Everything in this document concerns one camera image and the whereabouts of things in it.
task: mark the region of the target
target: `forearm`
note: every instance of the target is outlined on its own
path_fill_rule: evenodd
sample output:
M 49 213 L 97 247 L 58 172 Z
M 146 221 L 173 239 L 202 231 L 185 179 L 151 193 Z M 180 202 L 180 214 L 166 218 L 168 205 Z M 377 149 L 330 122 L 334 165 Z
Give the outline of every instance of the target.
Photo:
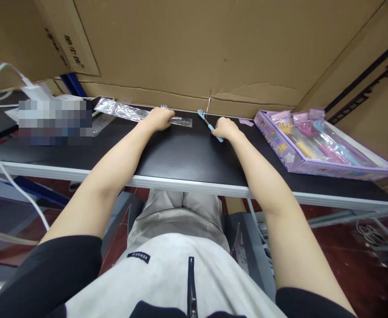
M 305 289 L 354 313 L 286 182 L 244 134 L 237 132 L 230 142 L 264 211 L 276 287 Z
M 132 178 L 153 130 L 141 121 L 95 165 L 41 243 L 67 235 L 104 236 L 117 196 Z
M 242 165 L 248 186 L 264 212 L 290 213 L 300 206 L 294 194 L 275 170 L 275 168 L 257 151 L 242 132 L 230 137 L 238 159 Z
M 132 178 L 142 152 L 154 131 L 140 121 L 95 165 L 79 190 L 117 196 Z

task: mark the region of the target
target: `black desk surface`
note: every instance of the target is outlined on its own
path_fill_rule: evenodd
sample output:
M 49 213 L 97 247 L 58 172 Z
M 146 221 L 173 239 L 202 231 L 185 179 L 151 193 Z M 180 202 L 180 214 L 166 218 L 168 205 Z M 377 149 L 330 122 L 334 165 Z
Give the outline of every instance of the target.
M 148 142 L 136 175 L 248 186 L 230 143 L 220 143 L 196 113 L 177 111 L 193 119 L 193 127 L 171 125 Z M 219 117 L 207 115 L 214 126 Z M 294 192 L 388 201 L 388 194 L 372 182 L 288 173 L 256 126 L 232 118 L 259 152 L 282 175 Z M 124 137 L 135 122 L 115 119 L 92 140 L 91 146 L 21 146 L 18 139 L 0 145 L 3 161 L 91 170 Z
M 19 100 L 26 99 L 27 96 L 23 92 L 13 92 L 13 94 L 11 94 L 9 97 L 4 100 L 1 100 L 0 105 L 18 104 Z M 0 138 L 11 134 L 19 128 L 19 126 L 16 125 L 16 122 L 5 113 L 6 110 L 10 110 L 16 107 L 17 106 L 0 108 Z

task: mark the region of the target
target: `blue metal bar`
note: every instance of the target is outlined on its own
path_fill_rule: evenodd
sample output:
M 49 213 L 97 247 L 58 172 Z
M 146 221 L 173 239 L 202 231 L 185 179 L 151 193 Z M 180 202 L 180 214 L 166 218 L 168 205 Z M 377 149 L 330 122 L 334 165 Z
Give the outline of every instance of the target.
M 70 94 L 74 96 L 88 97 L 84 89 L 80 85 L 75 73 L 64 74 L 60 76 L 60 78 L 63 80 L 63 83 L 66 85 Z
M 58 204 L 63 208 L 69 203 L 69 198 L 62 196 L 61 194 L 51 191 L 29 179 L 22 176 L 18 176 L 14 181 L 25 191 L 33 194 L 39 198 L 48 200 L 49 202 Z

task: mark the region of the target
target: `zipper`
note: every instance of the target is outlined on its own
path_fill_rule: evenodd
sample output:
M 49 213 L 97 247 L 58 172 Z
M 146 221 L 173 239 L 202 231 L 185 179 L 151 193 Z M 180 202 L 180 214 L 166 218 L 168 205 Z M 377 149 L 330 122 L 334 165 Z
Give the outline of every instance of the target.
M 197 318 L 197 296 L 194 281 L 194 257 L 188 259 L 188 318 Z

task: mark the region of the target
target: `toothbrush packaging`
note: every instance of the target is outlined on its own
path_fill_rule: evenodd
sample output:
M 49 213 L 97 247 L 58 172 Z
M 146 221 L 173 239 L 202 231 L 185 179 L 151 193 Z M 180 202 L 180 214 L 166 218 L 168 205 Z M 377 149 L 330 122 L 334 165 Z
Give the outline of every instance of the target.
M 260 110 L 254 123 L 289 172 L 376 181 L 388 162 L 324 120 L 323 110 Z

